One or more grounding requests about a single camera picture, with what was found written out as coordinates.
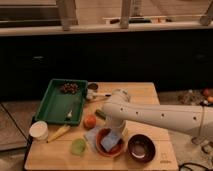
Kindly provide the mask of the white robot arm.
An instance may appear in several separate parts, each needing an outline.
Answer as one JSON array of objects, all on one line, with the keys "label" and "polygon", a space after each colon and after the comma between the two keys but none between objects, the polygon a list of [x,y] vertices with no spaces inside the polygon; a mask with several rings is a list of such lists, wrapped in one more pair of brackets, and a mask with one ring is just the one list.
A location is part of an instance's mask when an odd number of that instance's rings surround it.
[{"label": "white robot arm", "polygon": [[213,141],[213,107],[140,105],[130,102],[127,91],[116,89],[103,103],[102,111],[116,120],[135,121]]}]

